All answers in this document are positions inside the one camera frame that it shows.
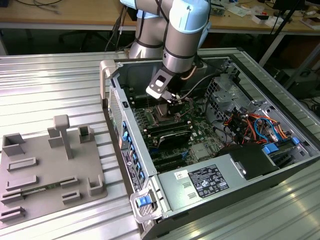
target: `green circuit board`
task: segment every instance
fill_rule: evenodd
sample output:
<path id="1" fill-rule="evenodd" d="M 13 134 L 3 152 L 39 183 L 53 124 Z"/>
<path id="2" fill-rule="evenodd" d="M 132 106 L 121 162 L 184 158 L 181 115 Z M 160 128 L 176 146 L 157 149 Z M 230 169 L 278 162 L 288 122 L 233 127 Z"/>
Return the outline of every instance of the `green circuit board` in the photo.
<path id="1" fill-rule="evenodd" d="M 170 171 L 174 168 L 192 165 L 213 158 L 224 147 L 213 131 L 213 126 L 208 122 L 201 108 L 201 101 L 187 102 L 181 110 L 169 117 L 159 117 L 156 106 L 132 108 L 139 130 L 149 150 L 153 163 L 159 172 Z M 159 126 L 172 126 L 180 124 L 191 131 L 190 138 L 183 144 L 165 149 L 158 148 L 159 136 L 151 136 L 147 129 Z"/>

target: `aluminum workbench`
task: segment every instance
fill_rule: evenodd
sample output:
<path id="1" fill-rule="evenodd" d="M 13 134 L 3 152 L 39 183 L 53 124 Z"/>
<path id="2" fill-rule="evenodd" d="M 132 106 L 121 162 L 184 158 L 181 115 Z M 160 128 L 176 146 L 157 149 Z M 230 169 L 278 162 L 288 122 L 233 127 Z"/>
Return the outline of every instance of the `aluminum workbench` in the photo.
<path id="1" fill-rule="evenodd" d="M 200 55 L 232 53 L 320 139 L 319 120 L 245 52 L 206 49 Z M 0 58 L 0 141 L 19 132 L 46 135 L 54 115 L 68 114 L 70 128 L 94 130 L 108 191 L 106 198 L 0 230 L 0 239 L 140 239 L 100 105 L 99 63 L 122 53 L 76 53 Z M 260 93 L 241 84 L 255 99 Z M 280 185 L 221 209 L 163 236 L 173 239 L 320 239 L 320 162 Z"/>

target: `blue latch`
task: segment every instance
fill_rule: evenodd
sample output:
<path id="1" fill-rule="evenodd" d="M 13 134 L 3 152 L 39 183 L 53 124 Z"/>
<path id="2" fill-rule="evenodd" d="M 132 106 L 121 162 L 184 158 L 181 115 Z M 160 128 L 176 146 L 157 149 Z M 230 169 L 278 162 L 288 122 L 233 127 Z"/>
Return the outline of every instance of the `blue latch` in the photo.
<path id="1" fill-rule="evenodd" d="M 122 136 L 122 140 L 123 140 L 123 141 L 128 140 L 128 135 L 129 135 L 129 133 L 128 133 L 127 131 L 125 131 L 124 134 L 123 134 L 123 136 Z"/>
<path id="2" fill-rule="evenodd" d="M 292 138 L 292 142 L 295 144 L 295 145 L 298 145 L 300 143 L 300 140 L 297 138 L 297 137 L 293 137 Z"/>
<path id="3" fill-rule="evenodd" d="M 266 154 L 270 154 L 270 153 L 273 153 L 275 151 L 278 151 L 279 148 L 274 143 L 269 143 L 269 144 L 264 145 L 264 148 L 262 148 L 262 150 Z"/>
<path id="4" fill-rule="evenodd" d="M 136 203 L 138 204 L 138 208 L 147 206 L 149 204 L 152 204 L 151 197 L 149 195 L 142 196 L 136 200 Z"/>

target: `warning label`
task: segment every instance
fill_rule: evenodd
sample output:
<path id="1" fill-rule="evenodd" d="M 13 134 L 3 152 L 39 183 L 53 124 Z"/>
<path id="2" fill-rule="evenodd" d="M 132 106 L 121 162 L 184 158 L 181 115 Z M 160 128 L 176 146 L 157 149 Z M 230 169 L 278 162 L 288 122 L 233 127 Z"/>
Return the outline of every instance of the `warning label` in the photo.
<path id="1" fill-rule="evenodd" d="M 188 174 L 199 197 L 203 199 L 229 188 L 215 164 L 191 171 Z"/>

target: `white tag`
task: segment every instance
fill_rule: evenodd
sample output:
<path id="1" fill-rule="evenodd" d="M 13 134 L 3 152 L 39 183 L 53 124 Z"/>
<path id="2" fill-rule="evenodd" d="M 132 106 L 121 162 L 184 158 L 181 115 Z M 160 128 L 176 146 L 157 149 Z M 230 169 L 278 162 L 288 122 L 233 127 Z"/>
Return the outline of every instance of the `white tag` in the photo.
<path id="1" fill-rule="evenodd" d="M 188 170 L 177 171 L 174 173 L 177 180 L 188 177 Z"/>

